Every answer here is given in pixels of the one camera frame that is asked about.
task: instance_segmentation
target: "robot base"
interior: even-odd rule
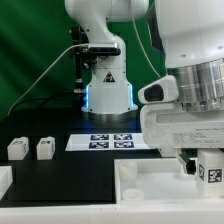
[[[82,111],[82,115],[85,118],[90,118],[99,121],[120,121],[130,118],[135,118],[137,116],[138,110],[131,110],[121,114],[95,114],[92,112]]]

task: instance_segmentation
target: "white cube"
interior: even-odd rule
[[[23,160],[29,151],[29,140],[26,137],[14,138],[7,149],[9,160]]]
[[[37,159],[50,160],[55,152],[55,139],[53,137],[41,138],[37,145]]]
[[[202,197],[224,197],[224,153],[221,150],[198,150],[197,187]]]

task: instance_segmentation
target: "cable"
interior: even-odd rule
[[[148,12],[150,12],[150,10],[152,9],[152,7],[154,6],[155,3],[152,3],[152,5],[149,7]],[[150,43],[152,45],[152,35],[151,35],[151,31],[150,28],[148,26],[148,31],[149,31],[149,38],[150,38]]]
[[[11,108],[9,109],[8,115],[11,114],[11,110],[12,108],[19,102],[21,101],[39,82],[40,80],[57,64],[57,62],[72,48],[74,47],[83,47],[83,46],[87,46],[88,44],[78,44],[78,45],[73,45],[69,48],[67,48],[47,69],[46,71],[30,86],[30,88],[22,95],[20,96],[11,106]]]
[[[14,110],[15,110],[18,106],[20,106],[20,105],[22,105],[22,104],[24,104],[24,103],[35,102],[35,101],[44,101],[42,104],[45,105],[45,104],[48,103],[49,101],[70,101],[70,100],[75,100],[74,98],[59,98],[59,99],[57,99],[56,97],[58,97],[58,96],[55,95],[55,96],[51,96],[51,97],[49,97],[49,98],[36,98],[36,99],[22,100],[22,101],[18,102],[16,105],[14,105],[14,106],[12,107],[10,114],[13,113]]]
[[[75,94],[75,93],[72,90],[67,90],[67,91],[63,91],[61,93],[54,94],[53,96],[46,98],[45,101],[38,106],[38,108],[43,107],[45,104],[47,104],[49,101],[51,101],[51,99],[55,99],[55,98],[58,98],[60,96],[67,95],[67,94]]]
[[[138,42],[139,42],[139,45],[142,49],[142,52],[146,58],[146,60],[148,61],[150,67],[152,68],[152,70],[155,72],[155,74],[161,78],[160,74],[156,71],[156,69],[154,68],[154,66],[152,65],[152,62],[150,61],[145,49],[144,49],[144,46],[142,44],[142,41],[141,41],[141,38],[139,36],[139,33],[138,33],[138,29],[137,29],[137,26],[136,26],[136,23],[135,23],[135,16],[134,16],[134,11],[133,11],[133,7],[132,7],[132,0],[130,0],[130,8],[131,8],[131,15],[132,15],[132,22],[133,22],[133,26],[134,26],[134,30],[135,30],[135,34],[136,34],[136,37],[138,39]]]

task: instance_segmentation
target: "black cable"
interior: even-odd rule
[[[73,45],[69,48],[67,48],[48,68],[47,70],[29,87],[29,89],[22,95],[20,96],[11,106],[11,108],[9,109],[8,115],[11,113],[11,109],[18,103],[20,102],[22,99],[24,99],[24,97],[42,80],[43,77],[45,77],[45,75],[57,64],[57,62],[65,55],[65,53],[67,53],[69,50],[76,48],[76,47],[84,47],[87,46],[88,44],[79,44],[79,45]]]
[[[38,99],[28,99],[28,100],[23,100],[23,101],[21,101],[21,102],[19,102],[19,103],[17,103],[16,105],[14,105],[13,107],[12,107],[12,109],[11,109],[11,111],[10,111],[10,113],[8,114],[8,116],[9,115],[11,115],[14,111],[15,111],[15,109],[18,107],[18,106],[20,106],[20,105],[22,105],[22,104],[24,104],[24,103],[28,103],[28,102],[34,102],[34,101],[45,101],[47,98],[38,98]],[[66,98],[66,99],[50,99],[49,101],[71,101],[71,100],[74,100],[74,99],[72,99],[72,98]]]
[[[53,96],[50,96],[48,98],[46,98],[46,100],[41,103],[37,108],[42,108],[45,104],[47,104],[51,99],[54,99],[54,98],[58,98],[59,96],[63,96],[63,95],[67,95],[67,94],[74,94],[74,91],[72,90],[68,90],[68,91],[63,91],[61,93],[56,93],[54,94]]]

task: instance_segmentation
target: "white box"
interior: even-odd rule
[[[53,137],[41,138],[37,145],[37,159],[50,160],[55,152],[55,139]]]
[[[137,164],[136,179],[123,180],[119,164],[130,161]],[[118,204],[129,204],[123,194],[127,190],[138,190],[144,194],[144,200],[179,202],[201,199],[196,185],[196,175],[185,175],[177,159],[133,159],[115,161],[115,186]]]
[[[224,153],[198,150],[197,187],[203,197],[224,197]]]
[[[26,137],[14,138],[7,149],[9,160],[23,160],[29,151],[29,140]]]

